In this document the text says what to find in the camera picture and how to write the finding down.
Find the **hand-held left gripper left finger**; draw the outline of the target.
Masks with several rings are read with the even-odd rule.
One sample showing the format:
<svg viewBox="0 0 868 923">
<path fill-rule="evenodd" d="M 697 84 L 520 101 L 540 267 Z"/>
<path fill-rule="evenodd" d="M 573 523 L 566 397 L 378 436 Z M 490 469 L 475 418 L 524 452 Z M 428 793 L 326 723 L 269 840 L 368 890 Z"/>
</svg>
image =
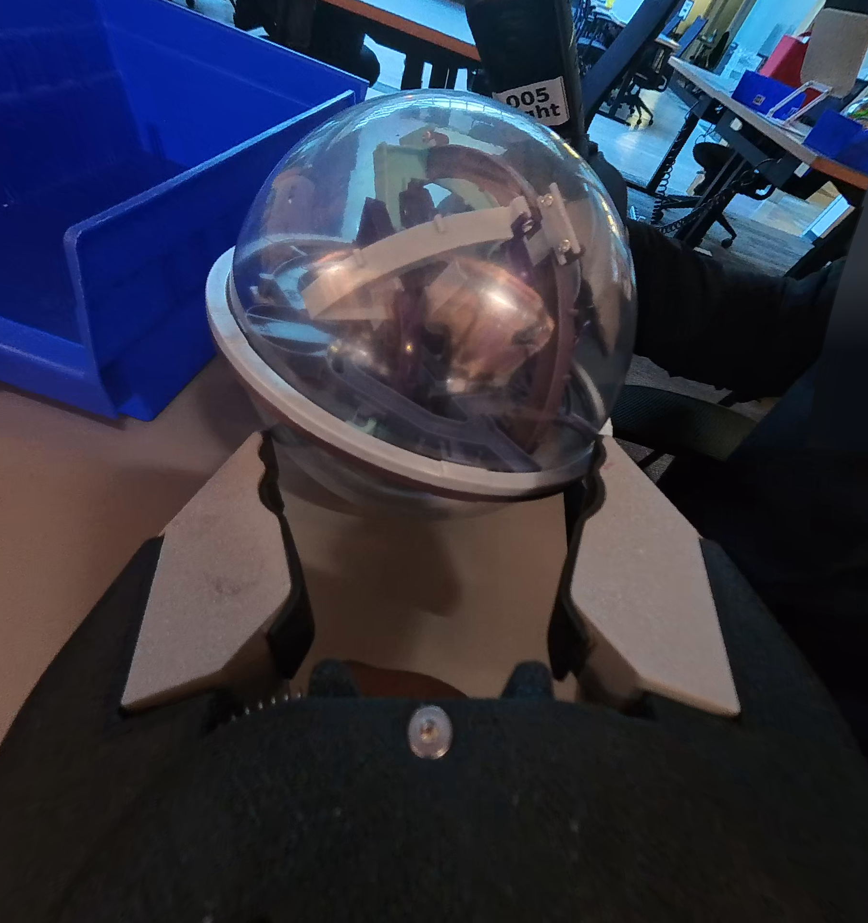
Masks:
<svg viewBox="0 0 868 923">
<path fill-rule="evenodd" d="M 272 438 L 256 432 L 161 533 L 125 711 L 289 690 L 314 616 L 278 474 Z"/>
</svg>

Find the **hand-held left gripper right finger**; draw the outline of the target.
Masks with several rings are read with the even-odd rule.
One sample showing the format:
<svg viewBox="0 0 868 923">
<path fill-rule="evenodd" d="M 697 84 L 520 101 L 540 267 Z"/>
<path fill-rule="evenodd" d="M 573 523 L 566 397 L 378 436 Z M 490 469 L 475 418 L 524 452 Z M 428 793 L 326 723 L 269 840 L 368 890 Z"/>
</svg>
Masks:
<svg viewBox="0 0 868 923">
<path fill-rule="evenodd" d="M 563 494 L 566 558 L 547 629 L 555 680 L 627 709 L 646 694 L 740 714 L 701 538 L 612 436 Z"/>
</svg>

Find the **person's right forearm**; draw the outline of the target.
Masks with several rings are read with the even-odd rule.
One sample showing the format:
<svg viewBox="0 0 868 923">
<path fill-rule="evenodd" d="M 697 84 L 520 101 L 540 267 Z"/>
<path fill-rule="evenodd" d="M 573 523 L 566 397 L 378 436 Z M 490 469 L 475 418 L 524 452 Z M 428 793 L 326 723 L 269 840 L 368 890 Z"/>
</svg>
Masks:
<svg viewBox="0 0 868 923">
<path fill-rule="evenodd" d="M 846 259 L 795 280 L 728 267 L 645 223 L 626 228 L 636 355 L 742 400 L 814 379 Z"/>
</svg>

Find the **person's left hand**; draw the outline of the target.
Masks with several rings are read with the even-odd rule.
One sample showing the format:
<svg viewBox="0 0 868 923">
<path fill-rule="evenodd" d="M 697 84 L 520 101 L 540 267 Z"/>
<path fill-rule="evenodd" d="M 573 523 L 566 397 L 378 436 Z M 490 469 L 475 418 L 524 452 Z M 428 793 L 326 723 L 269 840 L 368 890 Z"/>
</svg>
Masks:
<svg viewBox="0 0 868 923">
<path fill-rule="evenodd" d="M 431 675 L 373 666 L 358 661 L 344 662 L 365 698 L 411 698 L 442 700 L 467 698 L 466 693 Z"/>
</svg>

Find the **white office desk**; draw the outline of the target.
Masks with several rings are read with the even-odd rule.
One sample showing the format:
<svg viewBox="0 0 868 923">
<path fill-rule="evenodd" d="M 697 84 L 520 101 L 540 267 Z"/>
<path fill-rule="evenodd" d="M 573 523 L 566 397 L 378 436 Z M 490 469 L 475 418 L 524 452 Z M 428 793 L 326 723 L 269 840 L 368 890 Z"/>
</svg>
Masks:
<svg viewBox="0 0 868 923">
<path fill-rule="evenodd" d="M 812 170 L 850 187 L 868 189 L 867 174 L 808 149 L 801 143 L 802 137 L 790 128 L 734 100 L 731 93 L 736 83 L 727 77 L 706 71 L 676 55 L 671 56 L 669 63 L 675 73 L 696 87 L 702 96 L 724 107 L 723 115 L 717 120 L 717 132 L 746 162 L 755 166 L 766 159 L 762 147 L 767 142 L 784 152 L 774 167 L 763 165 L 766 176 L 783 182 L 795 172 L 798 164 L 807 164 Z"/>
<path fill-rule="evenodd" d="M 481 58 L 463 2 L 454 1 L 323 1 L 376 28 L 420 40 L 436 49 L 479 63 Z"/>
</svg>

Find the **person's black clothing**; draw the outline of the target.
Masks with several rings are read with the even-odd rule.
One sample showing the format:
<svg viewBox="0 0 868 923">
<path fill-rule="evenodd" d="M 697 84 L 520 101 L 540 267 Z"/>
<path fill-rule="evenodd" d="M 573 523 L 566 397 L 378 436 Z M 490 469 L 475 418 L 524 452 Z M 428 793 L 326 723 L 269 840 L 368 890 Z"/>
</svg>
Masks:
<svg viewBox="0 0 868 923">
<path fill-rule="evenodd" d="M 659 489 L 734 561 L 868 761 L 868 456 L 808 443 L 817 369 L 727 461 L 676 458 Z"/>
</svg>

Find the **small blue storage bin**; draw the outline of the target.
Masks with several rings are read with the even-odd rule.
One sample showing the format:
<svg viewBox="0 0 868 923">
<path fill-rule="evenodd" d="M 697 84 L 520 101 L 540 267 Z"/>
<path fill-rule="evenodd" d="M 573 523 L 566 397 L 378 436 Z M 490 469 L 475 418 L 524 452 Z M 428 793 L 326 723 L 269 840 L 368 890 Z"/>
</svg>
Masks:
<svg viewBox="0 0 868 923">
<path fill-rule="evenodd" d="M 840 112 L 822 112 L 803 144 L 824 158 L 868 175 L 868 127 Z"/>
<path fill-rule="evenodd" d="M 797 87 L 789 87 L 748 69 L 740 76 L 731 97 L 755 112 L 766 113 Z"/>
</svg>

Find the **red box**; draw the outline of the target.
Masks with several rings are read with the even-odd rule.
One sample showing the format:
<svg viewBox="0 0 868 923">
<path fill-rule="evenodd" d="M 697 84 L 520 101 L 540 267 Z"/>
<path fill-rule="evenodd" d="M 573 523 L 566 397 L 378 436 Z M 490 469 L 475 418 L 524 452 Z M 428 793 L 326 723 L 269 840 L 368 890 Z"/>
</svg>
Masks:
<svg viewBox="0 0 868 923">
<path fill-rule="evenodd" d="M 784 35 L 774 51 L 758 68 L 758 73 L 789 87 L 803 83 L 801 68 L 809 48 L 811 31 L 799 35 Z"/>
</svg>

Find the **clear acrylic stand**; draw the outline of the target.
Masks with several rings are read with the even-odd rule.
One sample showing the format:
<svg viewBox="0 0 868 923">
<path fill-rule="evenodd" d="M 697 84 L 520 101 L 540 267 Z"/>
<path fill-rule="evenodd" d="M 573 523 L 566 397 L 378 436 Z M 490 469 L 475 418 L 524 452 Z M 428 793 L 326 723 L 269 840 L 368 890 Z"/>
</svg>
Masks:
<svg viewBox="0 0 868 923">
<path fill-rule="evenodd" d="M 779 125 L 793 125 L 801 120 L 820 102 L 829 97 L 831 86 L 820 81 L 809 80 L 780 99 L 770 108 L 764 118 Z"/>
</svg>

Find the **large blue plastic bin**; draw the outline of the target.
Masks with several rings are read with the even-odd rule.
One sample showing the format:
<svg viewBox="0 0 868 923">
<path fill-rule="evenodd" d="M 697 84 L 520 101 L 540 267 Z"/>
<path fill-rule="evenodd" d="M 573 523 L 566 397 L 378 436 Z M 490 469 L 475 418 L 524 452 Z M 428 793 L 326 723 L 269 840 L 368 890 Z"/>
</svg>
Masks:
<svg viewBox="0 0 868 923">
<path fill-rule="evenodd" d="M 172 2 L 0 2 L 0 382 L 153 420 L 257 191 L 366 90 Z"/>
</svg>

